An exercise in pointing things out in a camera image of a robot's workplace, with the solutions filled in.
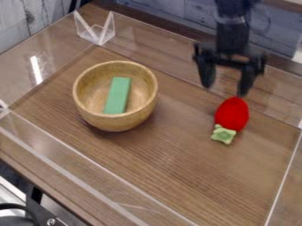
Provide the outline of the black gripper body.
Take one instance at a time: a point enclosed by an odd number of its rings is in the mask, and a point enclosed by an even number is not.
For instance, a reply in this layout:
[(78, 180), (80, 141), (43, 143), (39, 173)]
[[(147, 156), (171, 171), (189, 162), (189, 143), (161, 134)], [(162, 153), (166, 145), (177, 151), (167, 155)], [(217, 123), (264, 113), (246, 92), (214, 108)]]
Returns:
[(248, 64), (254, 64), (257, 75), (265, 72), (266, 55), (249, 46), (250, 27), (244, 17), (238, 20), (219, 20), (217, 22), (217, 39), (214, 42), (194, 44), (193, 59), (199, 57), (215, 65), (235, 68), (242, 71)]

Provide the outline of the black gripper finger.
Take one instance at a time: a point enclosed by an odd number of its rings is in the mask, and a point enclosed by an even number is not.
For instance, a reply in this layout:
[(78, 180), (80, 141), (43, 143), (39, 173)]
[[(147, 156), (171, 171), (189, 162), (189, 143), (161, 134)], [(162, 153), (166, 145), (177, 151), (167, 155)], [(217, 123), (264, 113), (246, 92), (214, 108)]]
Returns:
[(250, 88), (254, 85), (254, 81), (257, 79), (257, 69), (254, 64), (248, 64), (241, 73), (241, 80), (238, 81), (237, 85), (237, 96), (244, 98)]
[(205, 57), (197, 59), (197, 66), (199, 72), (201, 83), (209, 89), (217, 79), (217, 66), (213, 62), (207, 61)]

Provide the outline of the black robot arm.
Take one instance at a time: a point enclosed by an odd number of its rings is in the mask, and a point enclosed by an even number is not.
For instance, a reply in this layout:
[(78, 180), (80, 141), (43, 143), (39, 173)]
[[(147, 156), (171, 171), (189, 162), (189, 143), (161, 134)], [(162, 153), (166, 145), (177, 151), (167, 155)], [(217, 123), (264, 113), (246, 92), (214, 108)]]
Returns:
[(249, 44), (252, 10), (261, 0), (215, 0), (217, 42), (194, 44), (193, 60), (199, 79), (209, 89), (217, 79), (217, 66), (241, 71), (237, 96), (246, 97), (257, 77), (266, 71), (268, 56)]

